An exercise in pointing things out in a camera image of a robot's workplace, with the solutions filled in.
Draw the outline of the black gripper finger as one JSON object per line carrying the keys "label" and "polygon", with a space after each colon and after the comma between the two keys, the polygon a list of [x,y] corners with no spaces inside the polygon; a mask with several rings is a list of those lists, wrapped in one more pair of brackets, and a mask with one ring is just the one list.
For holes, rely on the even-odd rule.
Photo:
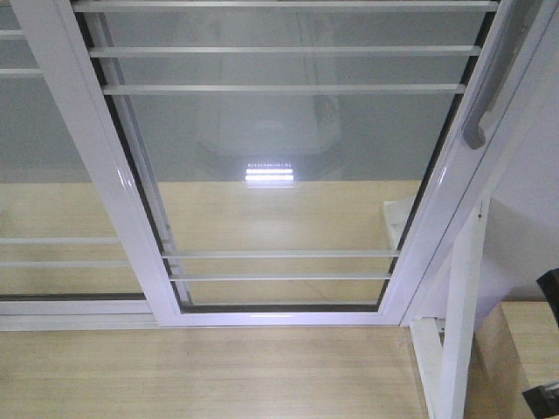
{"label": "black gripper finger", "polygon": [[535,418],[558,415],[558,381],[533,387],[524,391],[522,395]]}
{"label": "black gripper finger", "polygon": [[553,314],[559,314],[559,270],[547,271],[536,280]]}

